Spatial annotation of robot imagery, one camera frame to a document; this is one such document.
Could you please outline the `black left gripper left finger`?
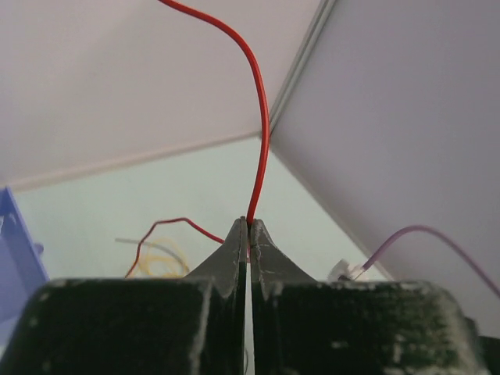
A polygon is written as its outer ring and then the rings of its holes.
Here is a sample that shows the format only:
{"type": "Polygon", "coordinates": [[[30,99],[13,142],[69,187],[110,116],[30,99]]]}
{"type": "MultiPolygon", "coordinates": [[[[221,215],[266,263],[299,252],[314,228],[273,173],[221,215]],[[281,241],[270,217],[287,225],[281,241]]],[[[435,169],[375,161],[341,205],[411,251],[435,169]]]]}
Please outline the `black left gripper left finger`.
{"type": "Polygon", "coordinates": [[[242,374],[248,228],[187,276],[57,279],[29,299],[4,374],[242,374]]]}

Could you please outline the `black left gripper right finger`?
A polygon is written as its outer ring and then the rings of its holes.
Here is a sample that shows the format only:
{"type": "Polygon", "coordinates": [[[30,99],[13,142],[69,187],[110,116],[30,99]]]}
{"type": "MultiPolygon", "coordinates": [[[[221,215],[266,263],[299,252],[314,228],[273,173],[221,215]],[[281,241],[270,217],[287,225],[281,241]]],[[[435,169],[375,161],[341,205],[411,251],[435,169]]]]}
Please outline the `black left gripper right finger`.
{"type": "Polygon", "coordinates": [[[473,327],[445,289],[425,281],[315,280],[250,235],[258,374],[486,374],[473,327]]]}

